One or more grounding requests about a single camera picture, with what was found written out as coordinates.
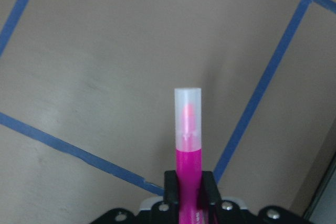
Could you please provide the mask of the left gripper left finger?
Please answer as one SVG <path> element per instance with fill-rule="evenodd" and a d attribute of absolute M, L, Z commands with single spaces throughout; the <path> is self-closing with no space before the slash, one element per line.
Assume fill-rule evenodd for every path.
<path fill-rule="evenodd" d="M 176 171 L 168 170 L 164 172 L 164 196 L 163 200 L 169 204 L 178 205 L 180 203 L 179 181 Z"/>

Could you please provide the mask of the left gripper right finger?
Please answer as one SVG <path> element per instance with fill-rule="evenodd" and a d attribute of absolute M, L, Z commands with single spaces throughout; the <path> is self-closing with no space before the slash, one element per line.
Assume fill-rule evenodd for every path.
<path fill-rule="evenodd" d="M 214 175 L 211 171 L 202 171 L 201 185 L 198 192 L 198 206 L 215 206 L 221 200 Z"/>

